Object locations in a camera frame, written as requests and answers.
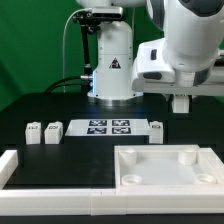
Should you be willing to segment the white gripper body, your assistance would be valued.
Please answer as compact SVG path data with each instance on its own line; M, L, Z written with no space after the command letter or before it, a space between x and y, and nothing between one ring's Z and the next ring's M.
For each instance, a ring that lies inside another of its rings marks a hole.
M188 95L174 95L172 100L172 110L178 114L188 114L190 111L191 97Z

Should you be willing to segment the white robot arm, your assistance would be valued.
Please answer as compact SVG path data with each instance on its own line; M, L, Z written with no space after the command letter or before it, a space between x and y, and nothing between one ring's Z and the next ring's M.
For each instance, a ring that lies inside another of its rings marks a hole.
M224 96L224 0L76 0L93 13L144 5L161 39L139 45L132 89L177 96Z

